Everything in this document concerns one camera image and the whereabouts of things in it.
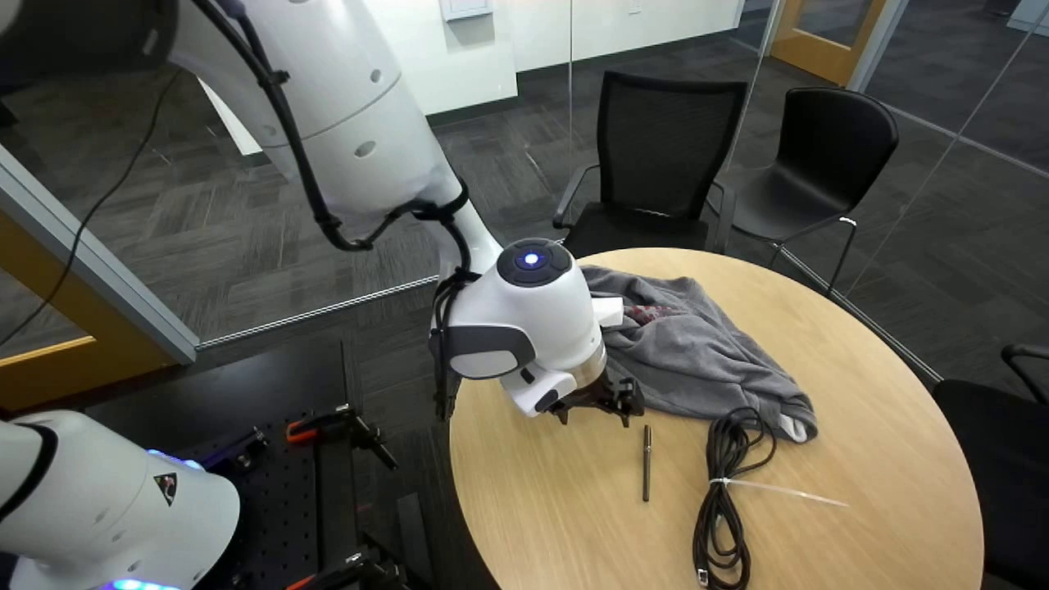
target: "black chair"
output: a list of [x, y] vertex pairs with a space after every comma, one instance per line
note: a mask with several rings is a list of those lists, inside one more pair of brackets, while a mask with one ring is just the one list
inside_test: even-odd
[[849, 231], [837, 269], [826, 283], [831, 293], [858, 224], [849, 216], [870, 194], [899, 144], [894, 118], [851, 93], [788, 93], [779, 150], [771, 167], [752, 174], [731, 190], [731, 231], [779, 247], [818, 226]]
[[942, 381], [933, 397], [980, 493], [985, 575], [1049, 588], [1049, 404], [1031, 378], [1049, 349], [1008, 343], [1002, 362], [1031, 401], [971, 381]]
[[[575, 255], [709, 238], [697, 221], [746, 97], [744, 83], [672, 83], [607, 71], [596, 114], [596, 164], [568, 185], [555, 226]], [[582, 177], [600, 171], [600, 200], [568, 224]]]

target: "wooden table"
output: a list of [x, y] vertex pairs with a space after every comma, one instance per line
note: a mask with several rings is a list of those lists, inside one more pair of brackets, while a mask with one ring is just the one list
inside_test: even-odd
[[[815, 405], [818, 440], [782, 442], [731, 489], [753, 555], [752, 588], [971, 590], [982, 527], [971, 468], [921, 381], [851, 314], [767, 269], [684, 250], [587, 258], [652, 279], [690, 277]], [[638, 436], [652, 426], [652, 501]], [[453, 480], [467, 534], [503, 590], [696, 590], [690, 527], [709, 489], [709, 422], [596, 411], [523, 419], [497, 385], [463, 385]]]

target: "power cord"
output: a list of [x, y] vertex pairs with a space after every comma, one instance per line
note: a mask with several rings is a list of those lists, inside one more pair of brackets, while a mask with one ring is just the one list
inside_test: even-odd
[[172, 88], [172, 80], [177, 80], [177, 74], [171, 74], [171, 80], [163, 83], [163, 88], [157, 93], [155, 108], [151, 108], [151, 122], [148, 122], [148, 129], [145, 129], [133, 154], [129, 156], [121, 177], [88, 207], [88, 212], [85, 212], [83, 224], [76, 226], [73, 247], [69, 247], [69, 255], [64, 255], [64, 267], [61, 267], [54, 286], [47, 293], [47, 297], [42, 297], [24, 321], [16, 321], [16, 326], [0, 339], [0, 349], [7, 349], [16, 333], [24, 333], [24, 330], [54, 303], [54, 296], [61, 293], [61, 286], [64, 286], [64, 279], [69, 279], [69, 273], [73, 273], [73, 267], [76, 267], [76, 251], [78, 251], [78, 242], [83, 242], [92, 216], [124, 188], [124, 179], [130, 177], [139, 156], [142, 156], [145, 149], [151, 144], [151, 139], [155, 139], [155, 132], [157, 132], [157, 122], [161, 122], [161, 108], [163, 108], [163, 102], [167, 102], [167, 93]]
[[711, 422], [709, 434], [709, 480], [711, 489], [696, 518], [690, 562], [701, 588], [736, 590], [752, 585], [752, 548], [744, 539], [744, 518], [734, 508], [726, 484], [731, 480], [767, 466], [777, 456], [777, 431], [753, 411], [736, 405]]

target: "gray fabric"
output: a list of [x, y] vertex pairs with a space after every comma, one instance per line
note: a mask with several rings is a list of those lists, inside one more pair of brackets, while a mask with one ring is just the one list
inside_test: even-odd
[[594, 296], [618, 296], [624, 328], [607, 328], [608, 378], [634, 378], [644, 405], [717, 419], [734, 405], [756, 405], [788, 440], [815, 440], [814, 404], [756, 340], [690, 279], [638, 279], [582, 269]]

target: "chair backrest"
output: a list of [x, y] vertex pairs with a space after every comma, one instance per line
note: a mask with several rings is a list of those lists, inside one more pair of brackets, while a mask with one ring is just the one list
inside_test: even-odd
[[851, 210], [899, 144], [894, 118], [851, 93], [788, 93], [777, 164]]
[[697, 216], [746, 97], [744, 83], [607, 71], [596, 114], [607, 207]]

